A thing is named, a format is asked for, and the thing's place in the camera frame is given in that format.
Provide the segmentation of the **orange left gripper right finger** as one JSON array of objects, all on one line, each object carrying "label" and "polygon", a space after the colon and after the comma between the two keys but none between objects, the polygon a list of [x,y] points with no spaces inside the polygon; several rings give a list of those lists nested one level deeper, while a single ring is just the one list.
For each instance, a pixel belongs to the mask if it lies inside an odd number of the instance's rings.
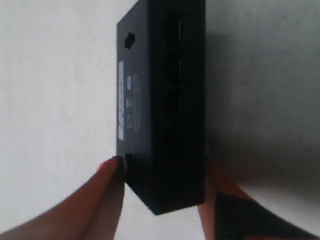
[{"label": "orange left gripper right finger", "polygon": [[213,160],[206,161],[205,201],[197,207],[207,240],[316,240],[242,191]]}]

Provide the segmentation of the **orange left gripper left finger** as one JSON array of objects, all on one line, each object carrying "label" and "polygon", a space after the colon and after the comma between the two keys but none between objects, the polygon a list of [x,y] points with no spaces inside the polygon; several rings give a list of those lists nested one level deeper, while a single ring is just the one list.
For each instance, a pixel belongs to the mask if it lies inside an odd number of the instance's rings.
[{"label": "orange left gripper left finger", "polygon": [[112,240],[125,193],[120,157],[103,162],[97,172],[65,200],[43,214],[1,233],[2,240]]}]

